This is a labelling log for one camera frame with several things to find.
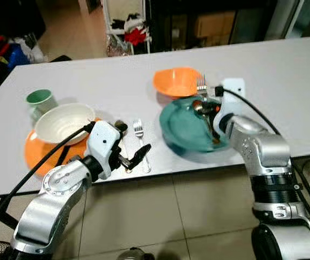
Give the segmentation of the blue bin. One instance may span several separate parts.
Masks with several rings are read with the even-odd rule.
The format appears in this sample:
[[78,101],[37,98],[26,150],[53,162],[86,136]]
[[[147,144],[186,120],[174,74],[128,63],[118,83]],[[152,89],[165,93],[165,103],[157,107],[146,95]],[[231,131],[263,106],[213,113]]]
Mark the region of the blue bin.
[[9,69],[13,69],[16,66],[31,64],[28,57],[26,57],[26,54],[24,53],[21,45],[16,43],[10,44],[10,52],[7,61],[7,66]]

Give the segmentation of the cardboard box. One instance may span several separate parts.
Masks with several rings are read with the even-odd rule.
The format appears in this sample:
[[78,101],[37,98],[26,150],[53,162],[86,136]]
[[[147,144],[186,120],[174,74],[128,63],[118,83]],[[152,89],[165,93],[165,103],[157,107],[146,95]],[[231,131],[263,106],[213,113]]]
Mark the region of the cardboard box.
[[230,35],[234,27],[234,19],[234,12],[199,15],[196,22],[195,36],[202,38]]

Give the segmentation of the gold spoon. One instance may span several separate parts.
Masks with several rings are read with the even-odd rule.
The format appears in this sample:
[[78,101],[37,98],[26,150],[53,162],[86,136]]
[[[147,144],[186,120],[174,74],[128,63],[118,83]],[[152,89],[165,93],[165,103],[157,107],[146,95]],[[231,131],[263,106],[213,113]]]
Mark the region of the gold spoon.
[[128,125],[122,120],[117,120],[114,123],[114,126],[118,129],[121,135],[119,143],[118,143],[119,155],[117,156],[116,160],[118,161],[120,166],[124,168],[125,173],[130,173],[131,170],[128,169],[127,166],[125,165],[125,161],[128,160],[128,156],[129,156],[128,148],[127,148],[127,144],[125,140],[125,137],[127,136]]

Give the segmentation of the orange plate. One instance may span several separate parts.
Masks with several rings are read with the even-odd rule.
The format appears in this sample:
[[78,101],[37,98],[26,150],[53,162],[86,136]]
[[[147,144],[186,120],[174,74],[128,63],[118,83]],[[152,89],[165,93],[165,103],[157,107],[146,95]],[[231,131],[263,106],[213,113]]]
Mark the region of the orange plate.
[[[61,149],[58,149],[35,173],[35,176],[41,178],[44,177],[49,170],[52,168],[68,163],[68,159],[71,159],[77,155],[83,156],[87,148],[87,140],[89,137],[88,132],[81,132],[79,134],[83,139],[75,144],[66,144]],[[55,144],[46,144],[36,137],[35,131],[32,129],[29,132],[25,142],[24,142],[24,160],[26,162],[27,168],[31,170],[36,166],[36,164],[41,161],[41,159],[46,156],[51,149],[53,149]],[[67,153],[63,158],[62,163],[59,164],[59,158],[63,153],[63,149],[67,148]]]

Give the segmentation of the grey robot foot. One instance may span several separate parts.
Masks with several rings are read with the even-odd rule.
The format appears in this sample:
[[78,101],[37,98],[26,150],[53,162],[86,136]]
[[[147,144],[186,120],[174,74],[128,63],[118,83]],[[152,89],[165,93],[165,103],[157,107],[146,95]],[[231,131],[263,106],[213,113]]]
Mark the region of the grey robot foot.
[[130,248],[118,255],[116,260],[156,260],[155,255],[140,248]]

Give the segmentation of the green cup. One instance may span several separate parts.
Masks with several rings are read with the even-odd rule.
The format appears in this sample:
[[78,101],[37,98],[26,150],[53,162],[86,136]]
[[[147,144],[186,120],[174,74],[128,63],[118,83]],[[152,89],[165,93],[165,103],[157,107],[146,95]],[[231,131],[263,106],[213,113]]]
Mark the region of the green cup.
[[29,115],[33,122],[36,122],[46,112],[58,106],[58,102],[54,98],[53,92],[49,89],[38,89],[25,98],[29,106]]

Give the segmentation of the white bowl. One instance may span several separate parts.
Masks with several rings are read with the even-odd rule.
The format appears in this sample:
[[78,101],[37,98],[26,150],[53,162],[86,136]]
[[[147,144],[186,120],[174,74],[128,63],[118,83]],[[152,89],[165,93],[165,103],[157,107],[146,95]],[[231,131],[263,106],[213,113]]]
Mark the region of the white bowl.
[[66,137],[95,121],[95,110],[80,102],[54,107],[36,122],[36,137],[46,144],[59,144]]

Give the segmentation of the white clothes rack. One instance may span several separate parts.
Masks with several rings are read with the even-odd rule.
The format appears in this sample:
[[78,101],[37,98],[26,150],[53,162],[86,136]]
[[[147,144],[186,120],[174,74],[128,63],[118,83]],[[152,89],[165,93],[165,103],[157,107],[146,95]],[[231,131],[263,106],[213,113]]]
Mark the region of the white clothes rack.
[[[152,52],[150,11],[148,0],[100,0],[105,20],[106,54],[138,55]],[[147,40],[133,47],[125,41],[124,34],[133,28],[147,28]]]

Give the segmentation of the teal plate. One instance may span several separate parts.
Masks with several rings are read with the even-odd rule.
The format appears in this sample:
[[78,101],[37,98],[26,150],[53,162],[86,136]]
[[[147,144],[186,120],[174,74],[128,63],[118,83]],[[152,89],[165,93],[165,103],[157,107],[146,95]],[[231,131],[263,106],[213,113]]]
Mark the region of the teal plate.
[[165,143],[182,152],[212,153],[229,146],[229,139],[220,136],[214,142],[209,125],[193,109],[193,102],[201,101],[199,96],[183,97],[169,102],[158,117]]

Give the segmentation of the orange bowl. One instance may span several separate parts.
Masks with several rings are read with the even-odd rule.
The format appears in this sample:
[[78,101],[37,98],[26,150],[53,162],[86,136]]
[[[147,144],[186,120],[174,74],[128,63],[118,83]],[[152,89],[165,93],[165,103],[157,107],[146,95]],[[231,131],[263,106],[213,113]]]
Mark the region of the orange bowl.
[[153,87],[162,95],[173,99],[195,96],[202,74],[190,67],[163,69],[155,72]]

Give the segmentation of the red cloth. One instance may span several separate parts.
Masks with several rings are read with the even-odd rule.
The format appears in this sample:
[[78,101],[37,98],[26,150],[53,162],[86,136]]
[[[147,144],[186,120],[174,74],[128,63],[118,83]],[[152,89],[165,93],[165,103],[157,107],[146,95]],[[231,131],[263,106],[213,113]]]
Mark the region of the red cloth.
[[124,34],[125,41],[133,47],[147,41],[147,28],[133,28],[130,32]]

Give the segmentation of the dark glass cabinet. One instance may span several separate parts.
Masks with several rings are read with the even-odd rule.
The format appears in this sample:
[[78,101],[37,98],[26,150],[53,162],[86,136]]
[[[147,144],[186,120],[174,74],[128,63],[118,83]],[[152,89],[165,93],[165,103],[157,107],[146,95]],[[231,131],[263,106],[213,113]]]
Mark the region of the dark glass cabinet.
[[234,11],[231,44],[266,39],[278,0],[147,0],[147,18],[155,52],[199,45],[195,25],[200,15]]

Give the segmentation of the silver fork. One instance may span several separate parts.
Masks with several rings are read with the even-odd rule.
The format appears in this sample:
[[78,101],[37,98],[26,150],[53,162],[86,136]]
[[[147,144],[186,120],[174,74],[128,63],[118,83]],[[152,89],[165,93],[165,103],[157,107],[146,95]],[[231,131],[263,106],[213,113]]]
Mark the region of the silver fork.
[[[139,139],[140,145],[145,146],[144,128],[143,128],[143,122],[141,121],[141,119],[135,119],[135,121],[133,122],[133,128],[134,128],[135,136],[137,136]],[[144,156],[143,166],[144,166],[144,173],[150,173],[152,168],[150,166],[150,162],[148,161],[147,156]]]
[[207,102],[209,99],[208,87],[205,82],[205,77],[200,75],[196,80],[197,85],[197,96],[199,96],[202,101]]

